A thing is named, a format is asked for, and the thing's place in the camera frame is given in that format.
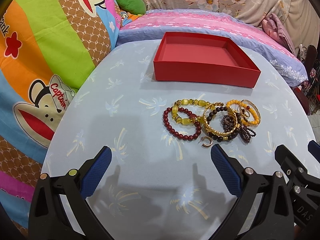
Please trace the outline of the thin gold bangle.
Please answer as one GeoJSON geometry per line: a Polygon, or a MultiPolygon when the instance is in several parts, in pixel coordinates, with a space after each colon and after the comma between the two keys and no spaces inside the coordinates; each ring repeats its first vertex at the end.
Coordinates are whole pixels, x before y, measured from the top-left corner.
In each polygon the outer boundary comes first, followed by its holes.
{"type": "Polygon", "coordinates": [[[242,118],[247,125],[258,126],[261,122],[261,115],[256,105],[249,100],[240,101],[242,118]]]}

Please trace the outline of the purple garnet bead strand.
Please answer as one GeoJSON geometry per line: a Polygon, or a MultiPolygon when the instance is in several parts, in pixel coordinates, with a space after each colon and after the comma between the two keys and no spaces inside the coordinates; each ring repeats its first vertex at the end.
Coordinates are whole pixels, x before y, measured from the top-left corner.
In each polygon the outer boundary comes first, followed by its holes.
{"type": "MultiPolygon", "coordinates": [[[[237,135],[240,135],[244,143],[249,143],[252,137],[256,136],[255,131],[242,124],[241,119],[237,117],[239,128],[236,128],[233,133],[227,136],[228,140],[234,139],[237,135]]],[[[230,132],[235,127],[234,118],[230,115],[225,115],[221,121],[223,130],[230,132]]]]}

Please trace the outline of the gold hoop earring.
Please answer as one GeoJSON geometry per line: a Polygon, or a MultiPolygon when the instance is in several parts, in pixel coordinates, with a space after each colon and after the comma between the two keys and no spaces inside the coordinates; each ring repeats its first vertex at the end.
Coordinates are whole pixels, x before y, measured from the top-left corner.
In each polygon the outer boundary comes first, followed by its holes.
{"type": "Polygon", "coordinates": [[[200,138],[199,144],[201,144],[201,146],[204,148],[210,148],[213,144],[213,140],[209,136],[204,136],[200,138]]]}

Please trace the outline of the gold chain bangle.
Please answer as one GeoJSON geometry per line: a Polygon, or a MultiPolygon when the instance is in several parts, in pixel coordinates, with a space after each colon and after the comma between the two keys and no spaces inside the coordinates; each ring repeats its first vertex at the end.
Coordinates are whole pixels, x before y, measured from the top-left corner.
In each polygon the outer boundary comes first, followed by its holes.
{"type": "Polygon", "coordinates": [[[213,138],[219,138],[221,140],[228,140],[227,136],[234,132],[236,128],[239,128],[238,113],[231,107],[227,107],[224,103],[214,102],[208,103],[203,110],[203,127],[204,131],[213,138]],[[221,121],[225,115],[230,115],[234,118],[235,127],[230,132],[223,130],[221,121]]]}

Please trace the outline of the dark wooden chair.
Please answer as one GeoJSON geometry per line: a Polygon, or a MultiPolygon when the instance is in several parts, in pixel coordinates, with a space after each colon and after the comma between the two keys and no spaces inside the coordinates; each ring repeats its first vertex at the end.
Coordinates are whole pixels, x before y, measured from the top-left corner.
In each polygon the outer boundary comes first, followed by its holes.
{"type": "Polygon", "coordinates": [[[317,58],[316,47],[314,45],[309,45],[308,47],[305,47],[302,44],[300,44],[299,48],[298,48],[298,56],[297,57],[304,64],[308,79],[310,80],[311,71],[312,71],[313,65],[316,61],[316,58],[317,58]]]}

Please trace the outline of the pink quilted fabric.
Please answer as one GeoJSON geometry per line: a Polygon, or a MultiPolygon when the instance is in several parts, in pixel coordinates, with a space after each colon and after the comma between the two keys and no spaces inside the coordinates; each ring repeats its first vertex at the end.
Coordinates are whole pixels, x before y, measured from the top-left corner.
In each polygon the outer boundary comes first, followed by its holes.
{"type": "Polygon", "coordinates": [[[261,21],[261,25],[264,32],[267,33],[269,37],[285,47],[293,55],[296,55],[291,37],[275,13],[265,16],[261,21]]]}

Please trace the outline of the red cardboard box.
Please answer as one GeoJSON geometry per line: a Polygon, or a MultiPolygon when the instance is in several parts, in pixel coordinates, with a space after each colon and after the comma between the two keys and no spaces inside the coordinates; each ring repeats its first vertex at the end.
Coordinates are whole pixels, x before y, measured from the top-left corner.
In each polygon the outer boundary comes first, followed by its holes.
{"type": "Polygon", "coordinates": [[[254,88],[260,69],[230,38],[166,32],[153,59],[157,81],[254,88]]]}

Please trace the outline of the cartoon monkey colourful blanket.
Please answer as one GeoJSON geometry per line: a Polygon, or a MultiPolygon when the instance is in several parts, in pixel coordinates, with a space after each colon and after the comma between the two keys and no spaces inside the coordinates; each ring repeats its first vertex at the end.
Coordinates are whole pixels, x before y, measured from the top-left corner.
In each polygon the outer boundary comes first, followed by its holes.
{"type": "Polygon", "coordinates": [[[1,239],[27,237],[56,129],[122,25],[116,0],[1,0],[1,239]]]}

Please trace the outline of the pink and blue pillow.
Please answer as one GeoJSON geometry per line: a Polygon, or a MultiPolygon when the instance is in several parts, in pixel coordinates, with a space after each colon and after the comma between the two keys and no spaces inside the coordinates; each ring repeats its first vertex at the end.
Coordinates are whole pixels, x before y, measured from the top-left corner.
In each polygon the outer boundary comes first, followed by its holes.
{"type": "Polygon", "coordinates": [[[290,87],[308,80],[304,65],[264,31],[232,16],[196,9],[149,10],[119,31],[117,45],[161,39],[166,32],[186,32],[230,38],[237,45],[261,54],[290,87]]]}

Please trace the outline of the green cushion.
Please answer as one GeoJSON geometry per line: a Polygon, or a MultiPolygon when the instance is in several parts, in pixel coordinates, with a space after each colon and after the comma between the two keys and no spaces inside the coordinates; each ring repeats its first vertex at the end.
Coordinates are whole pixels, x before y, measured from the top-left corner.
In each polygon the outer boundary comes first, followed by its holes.
{"type": "Polygon", "coordinates": [[[146,13],[146,5],[142,0],[116,0],[120,9],[134,15],[144,15],[146,13]]]}

